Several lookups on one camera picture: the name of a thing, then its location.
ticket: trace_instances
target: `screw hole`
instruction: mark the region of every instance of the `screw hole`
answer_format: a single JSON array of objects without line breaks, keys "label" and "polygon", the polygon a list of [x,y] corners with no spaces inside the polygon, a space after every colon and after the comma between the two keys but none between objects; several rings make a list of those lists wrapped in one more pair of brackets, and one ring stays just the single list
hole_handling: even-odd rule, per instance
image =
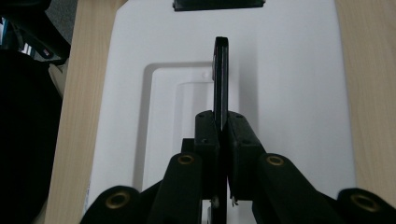
[{"label": "screw hole", "polygon": [[106,199],[106,206],[110,209],[118,209],[118,208],[122,208],[130,200],[131,200],[130,194],[127,191],[122,190],[110,195]]}]

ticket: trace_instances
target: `white plastic surface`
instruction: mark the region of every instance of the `white plastic surface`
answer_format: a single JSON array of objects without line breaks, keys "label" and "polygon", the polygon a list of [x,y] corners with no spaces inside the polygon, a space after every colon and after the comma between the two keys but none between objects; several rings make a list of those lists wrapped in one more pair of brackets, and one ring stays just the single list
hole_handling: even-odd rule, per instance
[{"label": "white plastic surface", "polygon": [[[264,148],[331,197],[355,186],[334,1],[175,12],[171,1],[135,0],[113,28],[88,205],[113,186],[142,190],[163,178],[195,115],[212,109],[216,36],[229,39],[230,110]],[[254,223],[250,203],[230,203],[229,216]]]}]

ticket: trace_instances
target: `wooden surface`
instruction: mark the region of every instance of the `wooden surface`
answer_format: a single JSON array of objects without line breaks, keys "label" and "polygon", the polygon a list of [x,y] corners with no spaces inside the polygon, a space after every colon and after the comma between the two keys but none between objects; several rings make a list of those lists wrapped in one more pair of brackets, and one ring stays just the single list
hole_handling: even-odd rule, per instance
[{"label": "wooden surface", "polygon": [[[117,8],[79,0],[46,223],[79,223]],[[396,206],[396,4],[336,0],[359,187]]]},{"label": "wooden surface", "polygon": [[336,3],[357,183],[396,207],[396,1]]},{"label": "wooden surface", "polygon": [[126,0],[79,0],[46,212],[48,224],[79,223],[89,185],[108,46]]}]

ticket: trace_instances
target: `black plastic part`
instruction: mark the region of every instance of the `black plastic part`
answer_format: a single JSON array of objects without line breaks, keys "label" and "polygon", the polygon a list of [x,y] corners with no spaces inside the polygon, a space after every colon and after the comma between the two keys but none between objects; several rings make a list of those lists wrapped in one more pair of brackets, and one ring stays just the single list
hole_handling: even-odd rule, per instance
[{"label": "black plastic part", "polygon": [[147,223],[201,223],[201,170],[202,160],[197,154],[179,153],[172,157]]},{"label": "black plastic part", "polygon": [[265,0],[175,0],[175,11],[262,7]]},{"label": "black plastic part", "polygon": [[257,169],[261,190],[281,223],[345,223],[286,157],[262,154]]},{"label": "black plastic part", "polygon": [[213,112],[207,110],[195,116],[194,152],[203,160],[203,199],[211,200],[218,191],[219,137]]},{"label": "black plastic part", "polygon": [[280,224],[274,207],[263,190],[257,191],[251,206],[257,224]]},{"label": "black plastic part", "polygon": [[10,13],[3,17],[34,37],[55,55],[62,59],[69,57],[70,44],[59,33],[44,11]]},{"label": "black plastic part", "polygon": [[337,202],[348,223],[396,223],[396,209],[367,190],[343,189]]},{"label": "black plastic part", "polygon": [[235,112],[229,112],[227,145],[229,152],[228,182],[231,196],[236,200],[252,200],[253,189],[259,184],[257,159],[265,153],[262,143],[251,129],[248,120]]},{"label": "black plastic part", "polygon": [[85,213],[81,224],[143,223],[139,218],[140,195],[136,189],[116,186],[101,193]]},{"label": "black plastic part", "polygon": [[218,132],[224,129],[228,113],[228,39],[216,37],[213,54],[213,80],[215,81],[213,113]]}]

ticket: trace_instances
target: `black object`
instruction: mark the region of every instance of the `black object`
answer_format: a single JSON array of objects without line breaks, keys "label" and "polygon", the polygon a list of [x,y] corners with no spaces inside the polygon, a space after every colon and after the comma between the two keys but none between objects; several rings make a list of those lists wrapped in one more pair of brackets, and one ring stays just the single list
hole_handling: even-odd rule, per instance
[{"label": "black object", "polygon": [[[82,224],[201,224],[204,199],[211,200],[208,223],[224,224],[227,178],[233,203],[253,201],[252,212],[259,224],[396,223],[396,210],[373,193],[344,189],[334,200],[315,190],[289,159],[265,152],[247,119],[227,109],[225,37],[216,38],[213,74],[215,109],[195,117],[194,139],[183,139],[182,153],[170,160],[163,181],[138,194],[135,208],[120,208],[121,214],[104,206],[111,200],[108,195],[120,191],[106,190]],[[108,217],[98,218],[103,214]],[[115,221],[119,216],[127,216],[123,219],[127,221]]]},{"label": "black object", "polygon": [[67,59],[70,44],[47,17],[45,10],[49,6],[50,0],[2,0],[0,16],[32,37],[35,41],[31,41],[32,38],[25,41],[32,47],[37,47],[44,58],[48,59],[55,54],[61,59]]},{"label": "black object", "polygon": [[48,198],[62,108],[48,69],[0,50],[0,176],[9,223],[32,223]]},{"label": "black object", "polygon": [[175,11],[262,7],[265,0],[175,0]]}]

